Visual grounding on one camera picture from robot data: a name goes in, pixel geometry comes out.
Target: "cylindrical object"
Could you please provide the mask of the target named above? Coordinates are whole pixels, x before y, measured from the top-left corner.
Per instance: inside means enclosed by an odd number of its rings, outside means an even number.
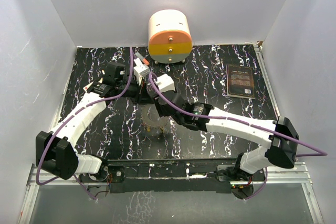
[[[183,13],[178,10],[161,10],[152,15],[148,25],[148,49],[155,61],[175,63],[190,54],[193,43]]]

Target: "book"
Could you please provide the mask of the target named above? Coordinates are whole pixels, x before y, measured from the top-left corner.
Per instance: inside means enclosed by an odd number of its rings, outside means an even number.
[[[226,65],[227,95],[230,97],[255,98],[253,69]]]

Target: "table surface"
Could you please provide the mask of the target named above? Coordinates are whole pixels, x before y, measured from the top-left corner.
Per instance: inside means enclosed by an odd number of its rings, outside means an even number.
[[[177,91],[190,102],[205,102],[230,113],[256,119],[276,119],[253,45],[195,46],[185,63],[155,65],[147,47],[133,48],[149,62],[158,76],[167,73]],[[83,87],[92,82],[109,61],[129,67],[129,48],[80,48],[77,50],[61,119],[79,103]],[[253,68],[255,99],[227,96],[226,65]],[[113,101],[90,124],[77,142],[79,154],[107,159],[219,158],[236,157],[257,144],[231,135],[190,131],[167,118],[164,129],[143,125],[143,114],[157,114],[155,106],[144,108],[129,99]]]

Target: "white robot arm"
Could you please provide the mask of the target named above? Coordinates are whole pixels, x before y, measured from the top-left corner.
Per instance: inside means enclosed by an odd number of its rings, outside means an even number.
[[[278,121],[273,120],[257,120],[231,114],[213,107],[210,104],[192,103],[185,101],[180,94],[175,91],[174,82],[171,77],[164,74],[156,80],[157,87],[164,96],[174,103],[177,107],[184,111],[191,112],[195,115],[208,116],[224,116],[238,120],[244,120],[246,124],[241,124],[232,120],[222,119],[203,119],[183,115],[179,111],[173,109],[169,104],[162,100],[159,96],[150,97],[146,91],[146,83],[141,74],[143,70],[139,63],[136,78],[133,79],[129,89],[123,97],[131,98],[135,104],[155,104],[159,116],[171,116],[178,124],[187,127],[190,130],[202,130],[207,132],[218,132],[230,134],[246,140],[257,143],[259,147],[251,152],[241,153],[236,161],[235,167],[225,171],[225,175],[232,179],[246,179],[258,170],[270,165],[277,165],[283,168],[292,168],[295,162],[297,144],[289,143],[280,137],[273,136],[263,130],[250,127],[251,124],[259,125],[272,131],[295,137],[298,135],[287,118],[279,118]],[[103,76],[91,83],[87,92],[84,94],[81,102],[67,116],[68,119],[72,115],[76,115],[77,111],[90,102],[98,101],[102,98],[114,96],[123,90],[125,86],[125,68],[117,63],[110,63]],[[94,155],[78,155],[76,154],[76,143],[93,119],[107,107],[105,102],[99,102],[87,107],[80,114],[76,115],[65,127],[63,127],[55,138],[55,143],[50,148],[42,169],[47,170],[63,179],[70,178],[73,174],[97,174],[101,172],[103,159]],[[40,132],[36,137],[36,162],[40,161],[44,147],[47,141],[61,125],[60,122],[51,132]]]

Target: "orange stripe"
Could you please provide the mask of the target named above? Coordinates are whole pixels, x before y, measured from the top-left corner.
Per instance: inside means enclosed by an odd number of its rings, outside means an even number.
[[[190,34],[182,30],[165,30],[160,31],[152,36],[149,44],[172,44],[172,43],[186,43],[192,42]]]

